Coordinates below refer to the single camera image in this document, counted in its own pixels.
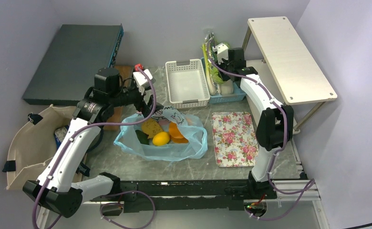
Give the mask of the green celery stalks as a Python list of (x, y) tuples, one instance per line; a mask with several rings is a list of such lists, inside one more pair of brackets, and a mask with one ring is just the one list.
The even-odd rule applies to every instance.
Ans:
[(204, 63), (205, 63), (205, 74), (206, 74), (206, 80), (207, 80), (207, 86), (208, 86), (208, 89), (209, 89), (209, 93), (210, 95), (215, 95), (216, 94), (216, 88), (215, 88), (215, 85), (211, 79), (211, 75), (210, 75), (210, 67), (209, 67), (209, 61), (208, 61), (208, 55), (207, 55), (207, 51), (206, 51), (206, 45), (205, 44), (202, 44), (202, 51), (203, 51), (203, 57), (204, 57)]

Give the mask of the beige canvas tote bag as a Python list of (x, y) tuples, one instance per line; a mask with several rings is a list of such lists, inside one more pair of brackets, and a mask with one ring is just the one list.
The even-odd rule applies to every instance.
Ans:
[(74, 110), (74, 106), (50, 105), (38, 114), (28, 114), (28, 122), (12, 140), (2, 170), (7, 190), (21, 190), (27, 180), (36, 180), (45, 170), (57, 151), (55, 130), (70, 123)]

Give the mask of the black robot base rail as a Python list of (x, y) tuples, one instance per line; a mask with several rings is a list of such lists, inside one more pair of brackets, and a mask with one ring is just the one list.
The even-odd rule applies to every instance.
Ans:
[(261, 185), (252, 175), (245, 179), (121, 181), (121, 188), (109, 197), (91, 202), (120, 202), (125, 213), (145, 210), (217, 209), (243, 210), (252, 202), (275, 200), (276, 191)]

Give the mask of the green chives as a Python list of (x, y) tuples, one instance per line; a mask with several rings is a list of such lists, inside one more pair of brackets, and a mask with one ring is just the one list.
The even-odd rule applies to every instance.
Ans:
[(211, 64), (211, 61), (209, 60), (210, 58), (213, 61), (217, 60), (217, 55), (214, 51), (215, 46), (217, 45), (217, 41), (215, 39), (215, 35), (212, 30), (207, 30), (205, 39), (204, 39), (204, 47), (203, 47), (203, 54), (205, 57), (206, 62), (206, 67), (209, 67), (209, 73), (213, 70), (213, 65)]

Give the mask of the small green cabbage head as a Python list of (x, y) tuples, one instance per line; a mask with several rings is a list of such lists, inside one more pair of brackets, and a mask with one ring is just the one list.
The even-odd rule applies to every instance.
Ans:
[(216, 67), (212, 67), (210, 70), (210, 77), (214, 83), (222, 84), (224, 83), (221, 74)]

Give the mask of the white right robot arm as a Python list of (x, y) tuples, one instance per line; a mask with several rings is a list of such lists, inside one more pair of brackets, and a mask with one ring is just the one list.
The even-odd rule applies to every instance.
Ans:
[(256, 128), (258, 155), (246, 186), (248, 195), (258, 198), (272, 186), (271, 172), (276, 158), (292, 139), (294, 111), (272, 95), (254, 67), (247, 66), (243, 48), (218, 45), (214, 52), (222, 78), (238, 82), (259, 114)]

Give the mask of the green napa cabbage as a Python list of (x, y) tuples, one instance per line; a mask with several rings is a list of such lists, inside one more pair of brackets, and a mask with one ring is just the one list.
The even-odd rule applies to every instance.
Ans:
[(232, 94), (233, 93), (233, 83), (231, 80), (224, 81), (224, 83), (220, 84), (220, 94)]

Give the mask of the orange pumpkin slice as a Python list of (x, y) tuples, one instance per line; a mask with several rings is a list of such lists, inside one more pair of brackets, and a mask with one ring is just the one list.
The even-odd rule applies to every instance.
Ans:
[(180, 133), (177, 124), (174, 122), (171, 122), (169, 124), (169, 135), (170, 135), (170, 140), (174, 143), (177, 144), (186, 144), (189, 141)]

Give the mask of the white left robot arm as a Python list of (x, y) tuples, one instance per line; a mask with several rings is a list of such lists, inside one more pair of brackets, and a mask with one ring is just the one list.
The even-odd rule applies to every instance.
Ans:
[(23, 192), (36, 207), (46, 208), (61, 217), (71, 217), (82, 203), (105, 196), (115, 200), (121, 194), (120, 178), (107, 172), (97, 177), (74, 182), (73, 177), (91, 142), (108, 125), (116, 107), (132, 104), (144, 121), (157, 111), (157, 97), (152, 80), (148, 101), (137, 85), (124, 86), (124, 79), (115, 68), (102, 68), (94, 76), (94, 85), (77, 104), (68, 132), (46, 169), (36, 180), (28, 180)]

